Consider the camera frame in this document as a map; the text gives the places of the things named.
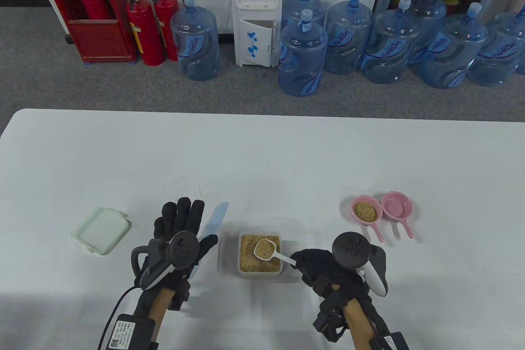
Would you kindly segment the person's right hand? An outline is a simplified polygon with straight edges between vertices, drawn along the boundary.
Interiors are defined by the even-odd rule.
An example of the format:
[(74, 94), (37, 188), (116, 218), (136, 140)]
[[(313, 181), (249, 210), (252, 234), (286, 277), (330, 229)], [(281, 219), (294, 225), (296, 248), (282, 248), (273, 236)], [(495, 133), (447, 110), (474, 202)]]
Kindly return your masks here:
[(329, 342), (337, 342), (349, 329), (343, 309), (356, 300), (368, 322), (373, 324), (372, 335), (388, 335), (388, 326), (379, 316), (369, 296), (370, 287), (355, 270), (347, 270), (336, 263), (327, 250), (305, 249), (291, 255), (295, 269), (313, 292), (323, 298), (314, 328)]

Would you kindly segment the person's left hand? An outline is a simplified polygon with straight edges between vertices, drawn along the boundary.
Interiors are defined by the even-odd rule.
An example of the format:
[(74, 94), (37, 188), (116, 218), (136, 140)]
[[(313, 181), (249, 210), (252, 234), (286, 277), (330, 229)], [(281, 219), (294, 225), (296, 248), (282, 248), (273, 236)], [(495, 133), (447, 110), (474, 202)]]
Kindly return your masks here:
[(163, 291), (169, 293), (164, 309), (178, 311), (189, 299), (191, 274), (218, 243), (214, 233), (197, 238), (204, 207), (202, 200), (191, 201), (188, 197), (165, 203), (148, 245), (133, 249), (134, 285), (142, 290), (135, 316), (150, 318), (155, 300)]

